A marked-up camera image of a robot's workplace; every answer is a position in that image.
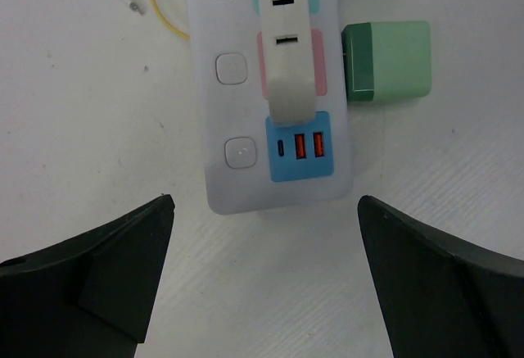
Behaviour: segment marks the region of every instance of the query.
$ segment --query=table surface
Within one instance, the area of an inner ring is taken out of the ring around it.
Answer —
[[[348,198],[229,217],[206,204],[189,45],[137,1],[145,16],[118,0],[0,0],[0,261],[172,194],[137,357],[391,357],[364,194],[524,258],[524,0],[341,0],[343,24],[431,22],[431,95],[349,109]],[[186,23],[184,0],[161,1]]]

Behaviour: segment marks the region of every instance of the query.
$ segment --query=button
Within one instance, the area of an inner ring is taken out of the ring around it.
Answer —
[[[226,162],[231,168],[248,168],[256,163],[256,146],[251,138],[234,138],[226,142]]]
[[[247,63],[241,53],[225,53],[216,60],[216,76],[224,85],[246,82]]]

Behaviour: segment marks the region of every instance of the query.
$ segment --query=yellow cable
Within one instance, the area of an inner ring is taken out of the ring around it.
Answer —
[[[169,20],[165,18],[164,14],[162,14],[162,11],[160,11],[160,8],[158,7],[158,3],[156,3],[156,0],[151,0],[151,5],[153,6],[153,9],[155,10],[156,14],[158,15],[162,23],[167,27],[167,29],[171,30],[173,33],[175,33],[177,36],[181,37],[182,39],[189,40],[189,34],[184,33],[182,30],[171,25]]]

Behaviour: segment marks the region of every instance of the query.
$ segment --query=green cube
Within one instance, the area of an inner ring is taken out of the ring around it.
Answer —
[[[394,102],[431,91],[426,21],[348,25],[342,44],[349,102]]]

